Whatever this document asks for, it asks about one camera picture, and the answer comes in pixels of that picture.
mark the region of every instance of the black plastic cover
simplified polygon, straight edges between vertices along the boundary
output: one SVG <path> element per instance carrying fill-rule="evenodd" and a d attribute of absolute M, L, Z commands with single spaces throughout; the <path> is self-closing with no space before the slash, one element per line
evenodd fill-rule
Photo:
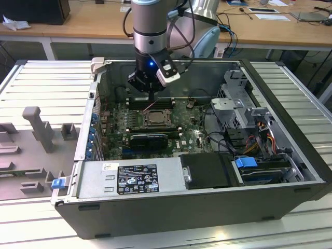
<path fill-rule="evenodd" d="M 226 153 L 199 153 L 180 155 L 183 168 L 188 168 L 191 182 L 188 189 L 237 187 L 231 159 Z"/>

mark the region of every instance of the computer case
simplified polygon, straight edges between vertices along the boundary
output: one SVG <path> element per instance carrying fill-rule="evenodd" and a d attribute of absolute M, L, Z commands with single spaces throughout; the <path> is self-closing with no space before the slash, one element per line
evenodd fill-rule
<path fill-rule="evenodd" d="M 62 25 L 70 12 L 68 0 L 2 0 L 0 14 L 15 21 Z"/>

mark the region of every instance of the sticker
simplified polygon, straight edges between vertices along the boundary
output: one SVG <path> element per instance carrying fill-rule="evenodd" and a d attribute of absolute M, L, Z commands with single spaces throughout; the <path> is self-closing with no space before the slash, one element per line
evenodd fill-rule
<path fill-rule="evenodd" d="M 130 9 L 130 6 L 121 6 L 120 12 L 127 12 Z"/>
<path fill-rule="evenodd" d="M 119 167 L 118 162 L 103 163 L 103 170 L 117 170 Z"/>
<path fill-rule="evenodd" d="M 159 181 L 156 164 L 119 166 L 117 169 L 117 192 L 119 195 L 159 192 Z"/>

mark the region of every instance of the desk leg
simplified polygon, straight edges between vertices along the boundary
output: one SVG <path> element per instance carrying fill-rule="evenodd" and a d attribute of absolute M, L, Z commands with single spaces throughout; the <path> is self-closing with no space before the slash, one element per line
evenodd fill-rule
<path fill-rule="evenodd" d="M 326 88 L 326 90 L 323 92 L 323 94 L 320 96 L 319 101 L 322 102 L 322 104 L 325 104 L 326 101 L 332 96 L 332 83 Z"/>
<path fill-rule="evenodd" d="M 265 56 L 265 59 L 267 59 L 268 61 L 271 60 L 273 53 L 274 53 L 274 49 L 269 49 L 268 53 Z"/>
<path fill-rule="evenodd" d="M 93 56 L 94 56 L 93 49 L 92 49 L 92 44 L 88 43 L 87 45 L 88 45 L 89 58 L 90 58 L 90 60 L 92 60 Z"/>
<path fill-rule="evenodd" d="M 49 37 L 42 37 L 41 38 L 41 44 L 43 45 L 44 52 L 46 54 L 47 60 L 49 61 L 55 61 L 57 60 L 57 55 L 55 54 L 53 48 L 52 48 L 52 42 Z"/>

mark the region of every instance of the motherboard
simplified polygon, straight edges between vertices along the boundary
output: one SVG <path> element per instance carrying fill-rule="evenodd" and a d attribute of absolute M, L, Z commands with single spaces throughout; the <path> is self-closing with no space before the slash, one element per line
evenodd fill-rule
<path fill-rule="evenodd" d="M 202 130 L 204 105 L 160 101 L 151 107 L 113 103 L 101 113 L 105 160 L 178 157 L 213 152 Z"/>

